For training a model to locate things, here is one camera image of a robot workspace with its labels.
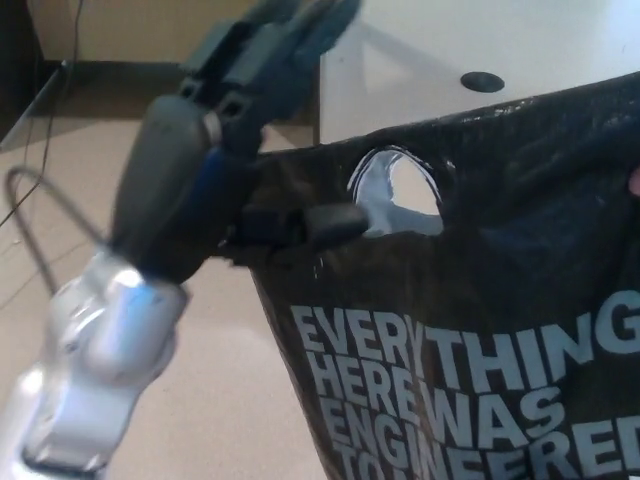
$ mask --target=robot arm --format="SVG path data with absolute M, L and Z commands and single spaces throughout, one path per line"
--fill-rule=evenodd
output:
M 260 181 L 263 127 L 299 107 L 359 0 L 320 0 L 294 16 L 297 7 L 266 0 L 214 28 L 186 63 L 180 92 L 149 108 L 111 239 L 53 297 L 40 356 L 4 411 L 0 479 L 106 475 L 136 402 L 174 353 L 188 303 L 181 284 L 207 258 L 275 265 L 366 231 L 352 205 L 245 209 Z

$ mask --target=black plastic bag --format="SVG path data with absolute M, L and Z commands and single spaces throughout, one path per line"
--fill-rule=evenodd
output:
M 400 157 L 441 219 L 391 206 Z M 373 213 L 254 272 L 329 478 L 640 475 L 640 75 L 271 159 L 256 202 Z

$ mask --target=silver robot arm segment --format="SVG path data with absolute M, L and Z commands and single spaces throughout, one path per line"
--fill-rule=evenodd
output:
M 165 370 L 188 303 L 98 253 L 51 302 L 38 361 L 0 423 L 0 480 L 103 479 L 142 392 Z

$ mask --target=cable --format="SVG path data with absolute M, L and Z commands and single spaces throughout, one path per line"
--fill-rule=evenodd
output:
M 35 261 L 38 270 L 40 271 L 45 285 L 51 295 L 54 295 L 58 291 L 58 283 L 49 267 L 47 260 L 42 252 L 42 249 L 38 245 L 33 232 L 29 228 L 25 218 L 22 216 L 22 212 L 19 210 L 20 202 L 24 202 L 24 197 L 18 201 L 16 180 L 21 177 L 29 177 L 41 185 L 53 200 L 62 208 L 62 210 L 71 218 L 71 220 L 96 244 L 104 246 L 106 245 L 105 238 L 102 237 L 100 231 L 92 225 L 87 218 L 80 212 L 78 207 L 73 203 L 69 197 L 67 197 L 60 188 L 58 188 L 53 182 L 48 180 L 41 172 L 33 170 L 24 165 L 17 165 L 9 169 L 5 176 L 4 188 L 5 197 L 9 207 L 14 212 L 14 219 L 20 234 L 22 235 L 27 248 L 29 249 L 33 260 Z
M 66 99 L 67 94 L 69 93 L 69 88 L 71 85 L 71 77 L 73 75 L 73 71 L 76 65 L 76 62 L 78 61 L 78 50 L 79 50 L 79 36 L 80 36 L 80 17 L 82 15 L 82 10 L 84 8 L 84 3 L 85 0 L 80 0 L 79 4 L 78 4 L 78 9 L 76 11 L 76 18 L 75 18 L 75 22 L 74 22 L 74 39 L 73 39 L 73 59 L 71 61 L 71 65 L 69 66 L 69 71 L 67 74 L 67 78 L 65 79 L 65 84 L 62 88 L 62 91 L 60 92 L 60 95 L 58 96 L 58 98 L 56 99 L 56 101 L 53 104 L 53 107 L 51 108 L 51 113 L 49 115 L 49 120 L 48 120 L 48 124 L 47 124 L 47 135 L 46 135 L 46 140 L 45 140 L 45 146 L 44 146 L 44 153 L 42 154 L 42 163 L 40 166 L 40 173 L 41 173 L 41 177 L 44 175 L 44 173 L 47 170 L 47 162 L 49 159 L 49 145 L 51 144 L 51 137 L 53 136 L 53 122 L 55 120 L 55 116 L 57 113 L 57 108 L 58 106 Z M 31 15 L 34 15 L 34 8 L 33 6 L 31 7 Z M 35 31 L 35 27 L 33 30 L 33 35 L 34 35 L 34 45 L 38 45 L 38 37 Z M 35 68 L 34 68 L 34 80 L 35 80 L 35 89 L 37 90 L 37 85 L 39 82 L 39 68 L 38 68 L 38 61 L 37 58 L 39 57 L 39 52 L 38 55 L 36 55 L 36 63 L 35 63 Z M 29 130 L 27 133 L 27 144 L 25 146 L 25 151 L 24 151 L 24 158 L 22 161 L 23 165 L 27 164 L 27 153 L 28 153 L 28 149 L 29 149 L 29 144 L 31 143 L 31 135 L 33 133 L 33 123 L 34 123 L 34 119 L 33 117 L 30 119 L 30 123 L 29 123 Z M 9 213 L 7 213 L 7 215 L 0 221 L 0 228 L 2 228 L 10 219 L 11 217 L 13 217 L 16 214 L 16 211 L 18 208 L 20 208 L 22 206 L 22 204 L 36 191 L 36 189 L 38 188 L 38 186 L 40 185 L 40 181 L 38 180 L 28 191 L 27 193 L 24 194 L 24 196 L 20 199 L 19 202 L 16 203 L 14 208 L 11 208 L 9 210 Z

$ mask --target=white table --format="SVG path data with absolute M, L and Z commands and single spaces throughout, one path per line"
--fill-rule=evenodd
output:
M 320 141 L 640 70 L 640 0 L 364 0 L 323 61 Z M 492 94 L 460 77 L 486 71 Z

